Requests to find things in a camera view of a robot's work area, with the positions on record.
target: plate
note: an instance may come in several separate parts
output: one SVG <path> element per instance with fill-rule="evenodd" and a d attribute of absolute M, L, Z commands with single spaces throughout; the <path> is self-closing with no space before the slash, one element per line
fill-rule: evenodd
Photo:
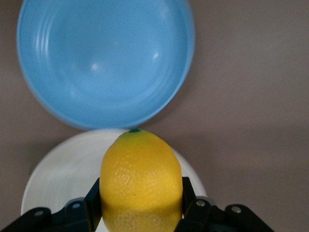
<path fill-rule="evenodd" d="M 69 200 L 84 197 L 99 177 L 106 150 L 125 131 L 88 131 L 56 146 L 33 171 L 24 192 L 21 214 L 39 206 L 55 213 Z M 174 153 L 181 164 L 182 175 L 190 178 L 195 194 L 206 196 L 194 169 L 177 151 Z M 97 231 L 108 231 L 103 220 Z"/>
<path fill-rule="evenodd" d="M 29 89 L 83 130 L 156 115 L 185 80 L 194 43 L 186 0 L 24 0 L 17 25 Z"/>

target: lemon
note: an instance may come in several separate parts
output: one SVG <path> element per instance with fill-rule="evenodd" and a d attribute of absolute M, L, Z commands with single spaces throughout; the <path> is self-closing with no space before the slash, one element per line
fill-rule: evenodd
<path fill-rule="evenodd" d="M 170 146 L 145 130 L 127 131 L 109 147 L 99 189 L 110 232 L 172 232 L 182 218 L 181 166 Z"/>

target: metal bolt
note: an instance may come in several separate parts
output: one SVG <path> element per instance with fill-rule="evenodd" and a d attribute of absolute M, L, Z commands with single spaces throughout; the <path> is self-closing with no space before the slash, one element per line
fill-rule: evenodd
<path fill-rule="evenodd" d="M 237 213 L 237 214 L 240 214 L 240 213 L 241 213 L 241 209 L 240 209 L 238 206 L 233 206 L 233 207 L 232 207 L 232 211 L 233 211 L 234 213 Z"/>
<path fill-rule="evenodd" d="M 81 206 L 81 204 L 75 203 L 74 205 L 72 205 L 72 208 L 73 208 L 73 209 L 77 209 L 79 206 Z"/>
<path fill-rule="evenodd" d="M 200 207 L 204 207 L 205 206 L 205 202 L 202 201 L 202 200 L 198 200 L 197 201 L 197 205 L 200 206 Z"/>
<path fill-rule="evenodd" d="M 35 217 L 41 216 L 44 212 L 42 210 L 39 210 L 37 212 L 34 213 Z"/>

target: blue bowl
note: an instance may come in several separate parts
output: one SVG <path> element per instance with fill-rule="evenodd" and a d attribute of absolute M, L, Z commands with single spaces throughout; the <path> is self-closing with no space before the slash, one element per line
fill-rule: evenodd
<path fill-rule="evenodd" d="M 25 0 L 17 27 L 30 90 L 83 130 L 157 114 L 183 83 L 194 42 L 186 0 Z"/>

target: table surface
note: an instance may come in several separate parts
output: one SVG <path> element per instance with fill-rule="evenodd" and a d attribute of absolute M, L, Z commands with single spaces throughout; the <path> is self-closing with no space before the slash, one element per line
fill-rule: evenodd
<path fill-rule="evenodd" d="M 40 160 L 83 132 L 26 86 L 15 45 L 21 3 L 0 1 L 0 229 L 20 215 Z M 190 3 L 189 74 L 140 127 L 187 159 L 220 208 L 241 203 L 277 232 L 309 231 L 309 1 Z"/>

